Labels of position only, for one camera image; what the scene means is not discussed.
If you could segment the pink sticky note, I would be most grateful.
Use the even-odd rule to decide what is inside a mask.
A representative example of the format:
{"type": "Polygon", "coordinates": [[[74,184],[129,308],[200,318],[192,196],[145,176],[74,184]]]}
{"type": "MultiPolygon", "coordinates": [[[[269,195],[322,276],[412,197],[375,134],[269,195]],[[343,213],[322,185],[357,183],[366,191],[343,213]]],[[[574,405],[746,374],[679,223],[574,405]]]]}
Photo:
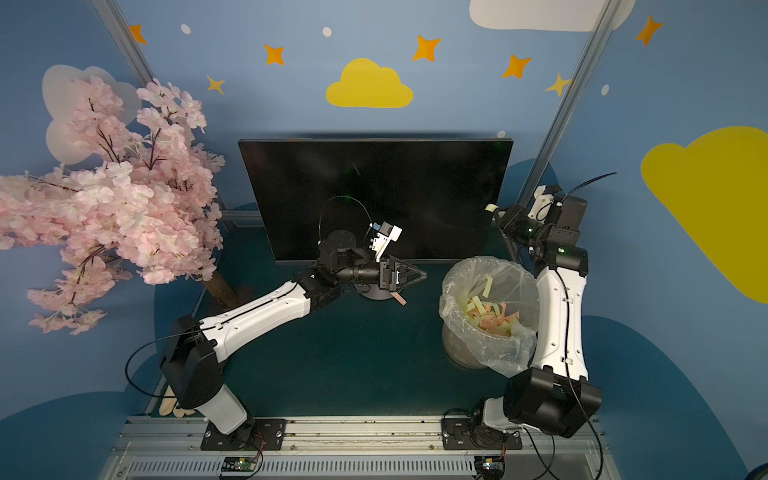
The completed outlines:
{"type": "Polygon", "coordinates": [[[398,293],[398,292],[391,292],[391,296],[402,306],[405,306],[407,304],[407,301],[398,293]]]}

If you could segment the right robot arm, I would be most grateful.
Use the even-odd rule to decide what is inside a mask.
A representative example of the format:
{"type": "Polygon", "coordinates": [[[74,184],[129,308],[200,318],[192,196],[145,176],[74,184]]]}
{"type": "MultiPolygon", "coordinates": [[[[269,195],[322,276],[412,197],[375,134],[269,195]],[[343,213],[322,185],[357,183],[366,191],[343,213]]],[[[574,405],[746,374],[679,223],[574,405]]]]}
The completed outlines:
{"type": "Polygon", "coordinates": [[[481,426],[508,433],[519,426],[570,438],[602,403],[590,384],[582,347],[582,300],[588,253],[578,247],[586,202],[541,191],[531,207],[515,204],[499,219],[503,234],[527,248],[536,269],[538,336],[530,366],[502,396],[483,402],[481,426]]]}

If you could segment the black computer monitor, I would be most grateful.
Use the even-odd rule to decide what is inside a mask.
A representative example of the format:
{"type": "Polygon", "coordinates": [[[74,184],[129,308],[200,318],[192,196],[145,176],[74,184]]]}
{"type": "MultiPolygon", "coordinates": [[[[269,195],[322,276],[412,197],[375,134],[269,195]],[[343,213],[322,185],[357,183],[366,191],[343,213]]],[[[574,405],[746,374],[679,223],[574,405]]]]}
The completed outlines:
{"type": "Polygon", "coordinates": [[[242,140],[242,158],[278,262],[311,261],[335,230],[371,240],[401,228],[386,251],[406,260],[480,254],[513,149],[510,139],[242,140]]]}

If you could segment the bin with clear plastic bag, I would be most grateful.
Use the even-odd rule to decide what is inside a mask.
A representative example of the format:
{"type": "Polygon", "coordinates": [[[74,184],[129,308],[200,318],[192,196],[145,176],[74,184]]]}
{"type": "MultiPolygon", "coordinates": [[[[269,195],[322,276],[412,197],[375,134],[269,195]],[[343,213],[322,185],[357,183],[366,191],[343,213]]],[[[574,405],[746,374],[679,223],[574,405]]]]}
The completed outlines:
{"type": "Polygon", "coordinates": [[[528,368],[535,351],[538,305],[536,280],[520,264],[491,256],[461,260],[442,282],[443,347],[461,367],[511,378],[528,368]]]}

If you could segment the brown tree trunk base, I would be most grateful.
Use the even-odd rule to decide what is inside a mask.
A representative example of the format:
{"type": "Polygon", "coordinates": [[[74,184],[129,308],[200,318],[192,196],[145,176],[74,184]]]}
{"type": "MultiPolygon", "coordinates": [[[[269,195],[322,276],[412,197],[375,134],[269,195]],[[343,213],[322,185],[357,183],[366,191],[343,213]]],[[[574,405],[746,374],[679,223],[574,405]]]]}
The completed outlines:
{"type": "Polygon", "coordinates": [[[256,288],[252,285],[232,287],[221,274],[215,272],[210,280],[203,281],[206,293],[211,297],[205,312],[215,315],[233,310],[256,298],[256,288]]]}

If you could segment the right small circuit board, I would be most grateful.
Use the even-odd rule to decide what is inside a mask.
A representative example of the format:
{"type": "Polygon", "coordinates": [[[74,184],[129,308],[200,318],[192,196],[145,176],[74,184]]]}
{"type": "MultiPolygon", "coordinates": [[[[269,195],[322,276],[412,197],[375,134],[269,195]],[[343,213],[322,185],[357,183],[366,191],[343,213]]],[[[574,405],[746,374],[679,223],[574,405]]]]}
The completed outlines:
{"type": "Polygon", "coordinates": [[[476,456],[474,480],[501,480],[505,474],[505,460],[501,456],[476,456]]]}

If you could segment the small circuit board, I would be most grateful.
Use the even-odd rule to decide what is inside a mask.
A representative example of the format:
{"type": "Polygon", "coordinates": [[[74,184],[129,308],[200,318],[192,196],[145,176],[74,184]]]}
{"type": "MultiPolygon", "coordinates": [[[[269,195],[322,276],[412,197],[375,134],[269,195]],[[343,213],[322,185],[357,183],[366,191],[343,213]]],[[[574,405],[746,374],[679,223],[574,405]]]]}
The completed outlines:
{"type": "Polygon", "coordinates": [[[476,456],[474,480],[501,480],[505,474],[505,460],[501,456],[476,456]]]}
{"type": "Polygon", "coordinates": [[[255,457],[225,457],[221,463],[222,476],[249,476],[256,472],[260,462],[255,457]]]}

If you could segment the left small circuit board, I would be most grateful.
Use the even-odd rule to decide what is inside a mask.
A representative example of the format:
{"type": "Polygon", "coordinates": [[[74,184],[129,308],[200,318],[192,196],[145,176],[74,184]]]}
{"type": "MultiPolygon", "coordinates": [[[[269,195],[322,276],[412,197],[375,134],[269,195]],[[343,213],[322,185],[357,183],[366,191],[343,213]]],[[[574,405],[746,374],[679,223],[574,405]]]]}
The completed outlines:
{"type": "Polygon", "coordinates": [[[225,457],[221,463],[222,476],[249,476],[256,472],[260,462],[255,457],[225,457]]]}

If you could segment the pink cherry blossom tree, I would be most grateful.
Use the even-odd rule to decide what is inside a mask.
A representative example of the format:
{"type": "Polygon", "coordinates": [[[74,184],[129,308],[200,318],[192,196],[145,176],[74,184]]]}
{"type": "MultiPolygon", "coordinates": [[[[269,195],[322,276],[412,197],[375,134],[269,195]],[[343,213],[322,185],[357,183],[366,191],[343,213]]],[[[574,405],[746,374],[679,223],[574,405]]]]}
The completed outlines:
{"type": "Polygon", "coordinates": [[[53,285],[27,294],[40,309],[32,325],[47,333],[92,329],[104,317],[93,301],[133,275],[149,285],[208,281],[223,246],[213,178],[225,160],[195,138],[207,125],[201,102],[153,80],[137,92],[132,131],[103,79],[75,85],[66,136],[100,164],[1,180],[2,248],[56,246],[66,264],[53,285]]]}

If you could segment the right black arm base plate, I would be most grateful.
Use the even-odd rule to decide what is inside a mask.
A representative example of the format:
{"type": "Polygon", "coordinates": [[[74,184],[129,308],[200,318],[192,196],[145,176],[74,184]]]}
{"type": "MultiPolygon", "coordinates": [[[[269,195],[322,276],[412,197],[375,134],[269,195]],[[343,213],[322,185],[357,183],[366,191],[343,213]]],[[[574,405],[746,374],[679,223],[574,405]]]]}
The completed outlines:
{"type": "Polygon", "coordinates": [[[519,431],[503,433],[482,424],[475,425],[466,416],[441,419],[441,437],[445,450],[521,450],[519,431]]]}

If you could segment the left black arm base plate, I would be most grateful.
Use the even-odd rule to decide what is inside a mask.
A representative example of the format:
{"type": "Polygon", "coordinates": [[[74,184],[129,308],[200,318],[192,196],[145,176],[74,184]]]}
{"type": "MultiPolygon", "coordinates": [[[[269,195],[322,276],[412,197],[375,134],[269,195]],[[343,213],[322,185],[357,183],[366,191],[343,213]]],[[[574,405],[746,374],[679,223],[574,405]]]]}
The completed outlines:
{"type": "Polygon", "coordinates": [[[279,451],[287,420],[282,418],[249,418],[229,434],[208,422],[200,445],[202,451],[279,451]]]}

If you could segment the right aluminium frame post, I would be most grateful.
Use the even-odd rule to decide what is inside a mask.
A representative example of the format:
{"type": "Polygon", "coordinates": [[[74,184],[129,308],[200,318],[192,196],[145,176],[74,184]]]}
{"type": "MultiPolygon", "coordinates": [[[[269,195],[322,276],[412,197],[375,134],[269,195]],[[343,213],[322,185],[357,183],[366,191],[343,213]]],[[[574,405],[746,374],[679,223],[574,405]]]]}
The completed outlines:
{"type": "Polygon", "coordinates": [[[526,206],[533,199],[534,190],[553,159],[592,73],[598,65],[613,31],[619,25],[620,13],[631,12],[634,5],[635,1],[609,0],[603,3],[576,63],[571,83],[558,105],[541,148],[522,184],[516,198],[517,203],[526,206]]]}

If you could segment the aluminium frame post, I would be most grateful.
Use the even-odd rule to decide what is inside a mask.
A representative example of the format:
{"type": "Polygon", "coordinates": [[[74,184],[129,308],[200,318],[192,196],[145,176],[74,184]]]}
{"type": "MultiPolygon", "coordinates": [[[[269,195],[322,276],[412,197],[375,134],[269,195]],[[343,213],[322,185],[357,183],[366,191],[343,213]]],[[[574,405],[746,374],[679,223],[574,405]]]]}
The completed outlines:
{"type": "Polygon", "coordinates": [[[154,72],[134,38],[124,14],[114,0],[92,0],[102,23],[116,43],[140,86],[145,86],[154,78],[154,72]]]}
{"type": "Polygon", "coordinates": [[[522,184],[516,198],[517,203],[526,206],[533,199],[534,190],[553,159],[592,73],[598,65],[613,31],[619,25],[620,13],[631,12],[634,5],[635,1],[609,0],[603,3],[576,63],[571,83],[558,105],[541,148],[522,184]]]}

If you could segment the aluminium mounting rail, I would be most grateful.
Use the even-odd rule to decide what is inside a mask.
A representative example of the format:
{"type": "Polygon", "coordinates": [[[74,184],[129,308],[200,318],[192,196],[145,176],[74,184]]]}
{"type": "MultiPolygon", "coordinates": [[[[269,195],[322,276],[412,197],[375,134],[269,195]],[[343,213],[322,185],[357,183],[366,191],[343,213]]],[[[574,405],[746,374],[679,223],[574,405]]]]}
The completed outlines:
{"type": "Polygon", "coordinates": [[[445,450],[442,418],[287,417],[279,451],[202,451],[202,418],[130,418],[102,470],[103,479],[473,479],[476,456],[501,456],[502,479],[617,479],[610,448],[587,428],[570,439],[520,432],[521,450],[445,450]],[[255,457],[256,472],[222,476],[225,457],[255,457]]]}

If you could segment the left aluminium frame post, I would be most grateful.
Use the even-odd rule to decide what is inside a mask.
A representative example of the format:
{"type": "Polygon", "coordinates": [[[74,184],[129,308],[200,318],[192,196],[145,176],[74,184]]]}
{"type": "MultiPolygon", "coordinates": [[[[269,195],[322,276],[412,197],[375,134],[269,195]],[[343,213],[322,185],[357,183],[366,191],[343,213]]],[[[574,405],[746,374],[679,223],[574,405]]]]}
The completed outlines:
{"type": "Polygon", "coordinates": [[[116,43],[140,86],[145,86],[154,78],[154,72],[134,38],[124,14],[114,0],[92,0],[102,23],[116,43]]]}

